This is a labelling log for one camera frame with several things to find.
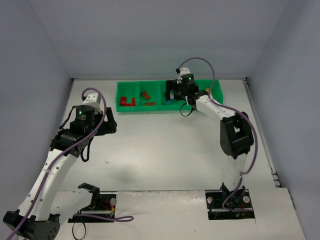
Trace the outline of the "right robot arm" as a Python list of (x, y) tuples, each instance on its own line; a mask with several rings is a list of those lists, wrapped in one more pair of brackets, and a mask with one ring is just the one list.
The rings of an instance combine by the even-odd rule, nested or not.
[(165, 81), (165, 101), (183, 101), (192, 111), (219, 120), (220, 147), (229, 159), (222, 186), (234, 195), (243, 185), (243, 176), (255, 164), (258, 136), (246, 112), (218, 102), (215, 96), (211, 88), (201, 90), (190, 72)]

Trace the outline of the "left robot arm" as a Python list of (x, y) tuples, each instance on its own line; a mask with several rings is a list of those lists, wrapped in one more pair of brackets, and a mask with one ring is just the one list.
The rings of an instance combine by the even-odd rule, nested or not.
[(94, 137), (117, 131), (111, 107), (100, 109), (98, 103), (74, 106), (75, 119), (69, 128), (60, 126), (50, 144), (44, 166), (25, 200), (15, 211), (7, 211), (3, 222), (28, 240), (53, 240), (60, 226), (83, 208), (93, 209), (100, 199), (100, 189), (82, 183), (75, 191), (60, 191), (68, 171), (90, 150)]

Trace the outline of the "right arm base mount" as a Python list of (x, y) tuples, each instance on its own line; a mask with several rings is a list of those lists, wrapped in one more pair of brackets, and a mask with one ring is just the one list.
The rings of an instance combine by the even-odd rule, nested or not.
[(242, 186), (224, 203), (231, 193), (224, 185), (219, 190), (205, 191), (207, 216), (210, 221), (255, 218), (249, 191)]

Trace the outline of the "long yellow lego plate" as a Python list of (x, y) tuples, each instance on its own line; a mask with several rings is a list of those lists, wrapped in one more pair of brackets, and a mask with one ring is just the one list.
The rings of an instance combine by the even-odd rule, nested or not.
[(210, 95), (212, 95), (212, 91), (211, 91), (209, 88), (206, 88), (205, 91), (206, 91), (207, 93), (210, 93)]

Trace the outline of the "brown lego plate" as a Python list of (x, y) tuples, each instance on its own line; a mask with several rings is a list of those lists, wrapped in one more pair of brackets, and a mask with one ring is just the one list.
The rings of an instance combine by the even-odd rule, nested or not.
[(151, 96), (146, 92), (146, 91), (143, 91), (141, 92), (141, 96), (146, 100), (150, 100), (151, 99)]
[(156, 103), (155, 102), (145, 102), (144, 106), (155, 106)]

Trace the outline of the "teal printed round lego brick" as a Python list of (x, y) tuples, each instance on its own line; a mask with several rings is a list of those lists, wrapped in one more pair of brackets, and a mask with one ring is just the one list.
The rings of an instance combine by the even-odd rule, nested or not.
[(175, 99), (174, 91), (172, 91), (172, 90), (170, 91), (169, 98), (170, 98), (170, 100), (174, 100)]

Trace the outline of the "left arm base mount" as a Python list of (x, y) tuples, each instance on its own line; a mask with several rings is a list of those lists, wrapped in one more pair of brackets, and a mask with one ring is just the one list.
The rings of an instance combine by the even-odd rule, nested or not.
[(82, 207), (77, 214), (94, 215), (96, 217), (107, 218), (107, 220), (90, 216), (73, 216), (68, 219), (68, 223), (112, 223), (115, 218), (117, 194), (115, 192), (100, 191), (100, 188), (89, 183), (82, 183), (79, 189), (86, 190), (91, 194), (90, 204)]

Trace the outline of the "red curved lego brick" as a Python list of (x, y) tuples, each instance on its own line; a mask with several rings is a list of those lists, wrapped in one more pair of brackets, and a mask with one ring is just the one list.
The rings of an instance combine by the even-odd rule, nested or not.
[(125, 107), (126, 104), (127, 104), (127, 97), (126, 97), (126, 96), (122, 96), (122, 97), (120, 98), (120, 106)]

